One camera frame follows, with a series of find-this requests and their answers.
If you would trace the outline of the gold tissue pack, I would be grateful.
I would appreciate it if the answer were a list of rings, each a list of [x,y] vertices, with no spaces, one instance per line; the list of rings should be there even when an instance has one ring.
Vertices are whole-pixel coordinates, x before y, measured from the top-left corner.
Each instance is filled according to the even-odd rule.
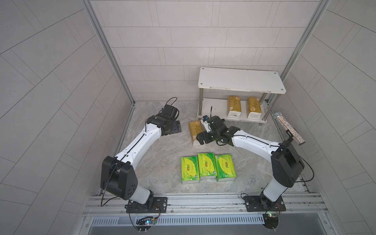
[[[262,109],[260,101],[255,97],[248,97],[246,103],[247,118],[248,119],[260,119],[262,115]]]
[[[200,120],[192,121],[189,123],[189,130],[191,139],[193,141],[193,146],[200,146],[200,142],[197,139],[197,136],[199,133],[202,133],[205,131],[205,128],[203,128],[203,125]]]
[[[229,96],[227,100],[227,117],[239,118],[241,116],[241,100],[237,96]]]

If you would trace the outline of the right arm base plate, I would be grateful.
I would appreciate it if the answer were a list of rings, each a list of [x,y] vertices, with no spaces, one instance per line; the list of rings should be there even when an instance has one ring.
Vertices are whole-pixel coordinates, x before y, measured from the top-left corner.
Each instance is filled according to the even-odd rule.
[[[264,195],[243,197],[247,212],[284,212],[286,211],[285,203],[280,196],[276,201],[269,200]]]

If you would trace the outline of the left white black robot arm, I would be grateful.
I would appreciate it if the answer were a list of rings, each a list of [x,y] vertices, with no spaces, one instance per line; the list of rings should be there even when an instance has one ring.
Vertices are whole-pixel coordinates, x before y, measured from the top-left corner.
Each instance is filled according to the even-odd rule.
[[[179,110],[166,104],[149,117],[139,135],[116,156],[106,157],[101,167],[100,187],[123,200],[131,200],[145,211],[153,207],[154,193],[138,185],[135,173],[138,163],[160,137],[181,132]]]

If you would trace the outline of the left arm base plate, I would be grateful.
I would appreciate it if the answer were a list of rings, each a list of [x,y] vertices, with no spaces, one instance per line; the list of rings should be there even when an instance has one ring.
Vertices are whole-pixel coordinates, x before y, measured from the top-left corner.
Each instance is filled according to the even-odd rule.
[[[126,205],[127,213],[166,213],[167,197],[153,197],[153,201],[148,200],[146,204],[136,201],[129,201]]]

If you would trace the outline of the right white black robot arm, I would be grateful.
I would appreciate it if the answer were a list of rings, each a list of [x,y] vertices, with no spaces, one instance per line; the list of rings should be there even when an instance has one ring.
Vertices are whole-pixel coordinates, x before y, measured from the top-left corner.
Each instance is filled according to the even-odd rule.
[[[201,124],[205,130],[197,135],[201,145],[216,142],[248,150],[257,154],[272,165],[273,178],[259,195],[264,207],[271,207],[281,195],[294,186],[305,164],[290,146],[293,137],[282,143],[267,141],[246,133],[240,128],[225,125],[225,120],[218,116],[204,116]]]

